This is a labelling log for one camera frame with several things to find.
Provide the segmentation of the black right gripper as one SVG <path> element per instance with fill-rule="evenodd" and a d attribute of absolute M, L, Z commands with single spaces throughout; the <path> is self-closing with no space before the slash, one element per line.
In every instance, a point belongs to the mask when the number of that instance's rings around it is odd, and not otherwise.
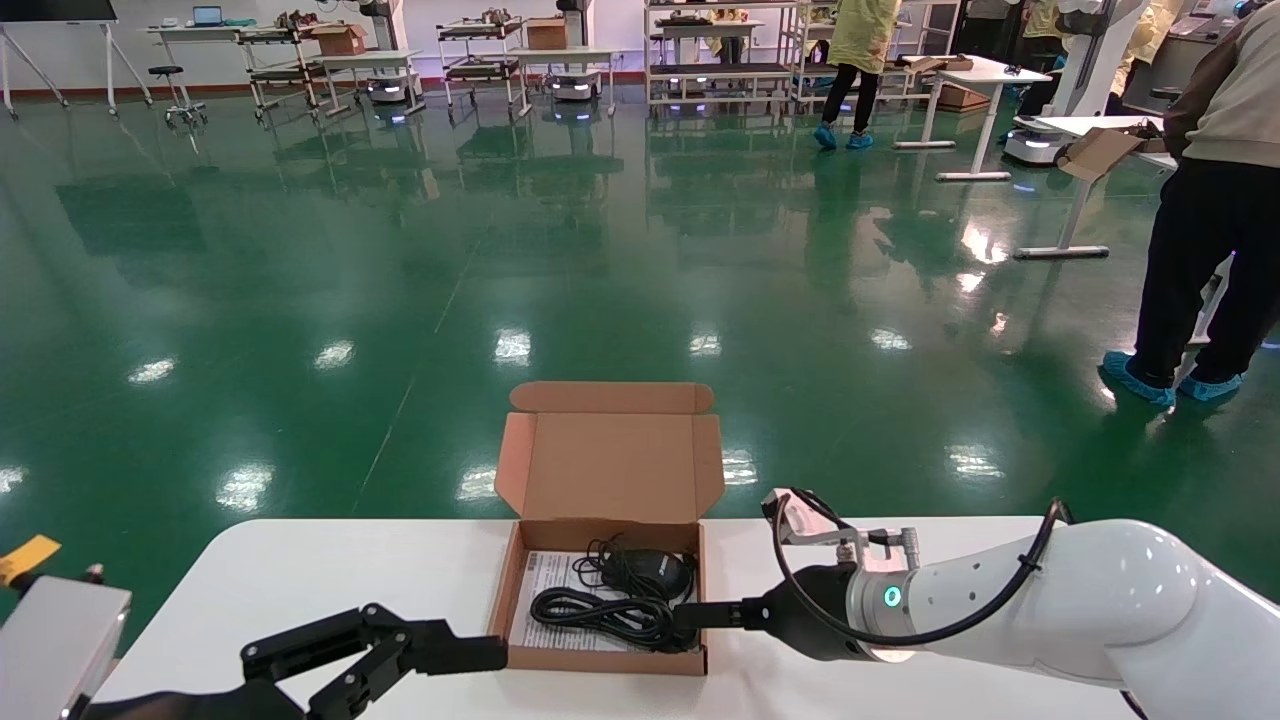
<path fill-rule="evenodd" d="M 783 580 L 762 597 L 746 598 L 742 603 L 678 603 L 672 607 L 675 630 L 700 634 L 710 629 L 744 628 L 763 632 L 815 661 L 872 661 L 858 642 L 822 621 L 795 591 L 800 587 L 818 607 L 850 625 L 847 598 L 856 573 L 854 562 L 812 565 L 794 571 L 795 583 Z"/>

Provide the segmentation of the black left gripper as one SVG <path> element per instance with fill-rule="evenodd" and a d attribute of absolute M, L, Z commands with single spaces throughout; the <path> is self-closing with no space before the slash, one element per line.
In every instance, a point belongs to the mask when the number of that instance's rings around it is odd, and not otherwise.
<path fill-rule="evenodd" d="M 244 684 L 193 694 L 175 691 L 92 702 L 86 719 L 306 719 L 274 684 L 355 656 L 346 674 L 310 700 L 310 719 L 357 719 L 411 674 L 449 676 L 507 667 L 498 635 L 460 637 L 448 621 L 404 620 L 379 603 L 323 618 L 243 648 Z"/>

